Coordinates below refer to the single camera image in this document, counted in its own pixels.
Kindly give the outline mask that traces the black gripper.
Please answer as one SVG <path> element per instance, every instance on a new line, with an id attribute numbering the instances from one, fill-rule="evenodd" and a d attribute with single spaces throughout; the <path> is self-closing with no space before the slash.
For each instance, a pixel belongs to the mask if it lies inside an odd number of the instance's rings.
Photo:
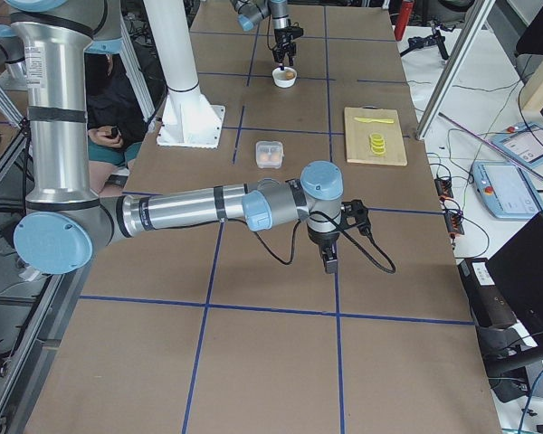
<path id="1" fill-rule="evenodd" d="M 319 252 L 322 257 L 324 270 L 327 274 L 336 274 L 338 271 L 337 241 L 321 240 Z"/>
<path id="2" fill-rule="evenodd" d="M 272 55 L 276 63 L 282 63 L 282 57 L 288 56 L 289 66 L 294 66 L 297 47 L 295 40 L 304 34 L 304 30 L 297 25 L 290 25 L 274 30 L 275 46 Z"/>

